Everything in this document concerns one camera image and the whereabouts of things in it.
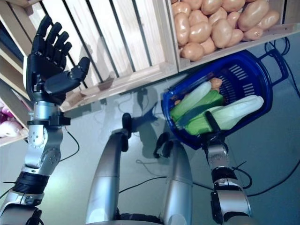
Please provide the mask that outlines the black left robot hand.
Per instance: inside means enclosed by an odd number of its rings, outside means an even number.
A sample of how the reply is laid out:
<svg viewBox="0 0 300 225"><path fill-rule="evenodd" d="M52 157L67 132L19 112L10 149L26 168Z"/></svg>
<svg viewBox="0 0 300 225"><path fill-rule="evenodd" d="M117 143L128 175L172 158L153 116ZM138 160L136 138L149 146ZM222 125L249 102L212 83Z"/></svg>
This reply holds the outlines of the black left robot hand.
<svg viewBox="0 0 300 225"><path fill-rule="evenodd" d="M46 15L34 36L31 53L27 57L25 88L30 100L62 105L69 91L84 81L90 59L82 57L79 63L66 70L66 59L72 45L69 34L61 32L59 22L52 24Z"/></svg>

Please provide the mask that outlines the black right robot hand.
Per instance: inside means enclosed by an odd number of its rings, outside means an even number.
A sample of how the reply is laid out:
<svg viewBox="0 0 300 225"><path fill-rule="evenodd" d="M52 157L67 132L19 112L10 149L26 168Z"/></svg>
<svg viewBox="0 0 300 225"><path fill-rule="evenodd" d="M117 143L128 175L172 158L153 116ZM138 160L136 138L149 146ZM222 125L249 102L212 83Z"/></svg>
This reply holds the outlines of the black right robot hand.
<svg viewBox="0 0 300 225"><path fill-rule="evenodd" d="M208 142L224 143L225 142L224 132L219 127L212 113L210 111L206 111L204 115L212 130L211 132L205 135L206 140Z"/></svg>

